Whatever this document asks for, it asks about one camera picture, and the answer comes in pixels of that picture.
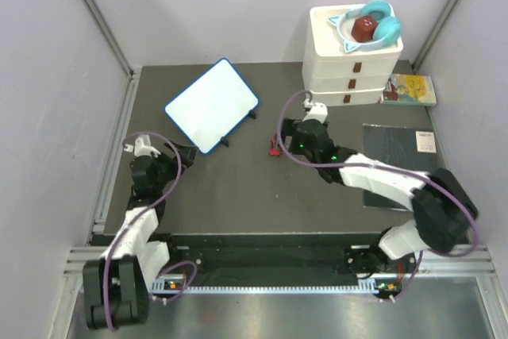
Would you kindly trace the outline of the red whiteboard eraser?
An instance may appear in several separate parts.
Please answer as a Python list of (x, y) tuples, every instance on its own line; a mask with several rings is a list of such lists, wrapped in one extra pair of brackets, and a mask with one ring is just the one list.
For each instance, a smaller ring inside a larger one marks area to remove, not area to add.
[(279, 156), (281, 154), (281, 150), (274, 138), (271, 139), (271, 147), (269, 149), (270, 156)]

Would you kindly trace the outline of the blue framed whiteboard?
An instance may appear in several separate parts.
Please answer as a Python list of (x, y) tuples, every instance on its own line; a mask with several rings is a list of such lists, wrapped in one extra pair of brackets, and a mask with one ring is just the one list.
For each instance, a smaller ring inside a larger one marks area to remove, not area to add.
[(213, 151), (259, 105), (239, 71), (222, 58), (180, 91), (165, 114), (200, 153)]

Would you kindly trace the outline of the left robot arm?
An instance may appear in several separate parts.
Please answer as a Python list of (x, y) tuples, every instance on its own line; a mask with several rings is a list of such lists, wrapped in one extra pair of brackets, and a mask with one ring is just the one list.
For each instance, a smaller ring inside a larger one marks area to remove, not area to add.
[(197, 149), (171, 141), (173, 154), (152, 146), (139, 136), (125, 150), (132, 186), (125, 218), (107, 249), (83, 266), (84, 314), (89, 329), (117, 329), (146, 322), (149, 292), (158, 273), (173, 272), (179, 252), (152, 238), (165, 212), (165, 187), (194, 163)]

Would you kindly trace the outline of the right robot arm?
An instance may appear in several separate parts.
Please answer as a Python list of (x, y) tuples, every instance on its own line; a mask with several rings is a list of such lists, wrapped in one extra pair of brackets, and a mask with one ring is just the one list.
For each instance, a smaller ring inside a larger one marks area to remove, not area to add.
[(385, 229), (371, 248), (371, 264), (380, 272), (414, 252), (451, 256), (469, 233), (477, 233), (479, 212), (445, 168), (411, 171), (373, 160), (334, 144), (326, 122), (316, 118), (280, 118), (275, 146), (297, 164), (315, 169), (327, 183), (380, 195), (412, 214), (409, 221)]

